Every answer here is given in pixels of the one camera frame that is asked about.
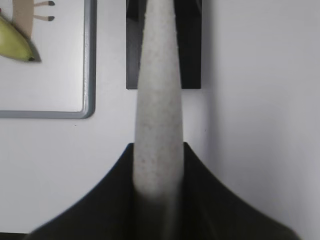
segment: gray picture frame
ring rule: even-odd
[[[81,111],[0,110],[0,118],[85,119],[95,111],[97,0],[84,0],[83,104]]]

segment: white wall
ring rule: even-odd
[[[202,90],[184,138],[254,207],[320,239],[320,3],[204,0]],[[87,193],[134,139],[125,1],[98,3],[96,112],[0,120],[0,232],[29,232]]]

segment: yellow banana illustration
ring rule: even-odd
[[[27,40],[1,16],[0,55],[21,61],[33,61],[35,59]]]

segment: speckled surface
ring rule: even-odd
[[[181,83],[173,0],[149,0],[145,17],[133,164],[137,232],[139,239],[169,240],[174,238],[178,221],[183,178]]]

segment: black curved base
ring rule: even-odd
[[[25,240],[133,239],[133,149],[129,144],[91,192]],[[187,143],[184,158],[181,240],[299,239],[228,190]]]

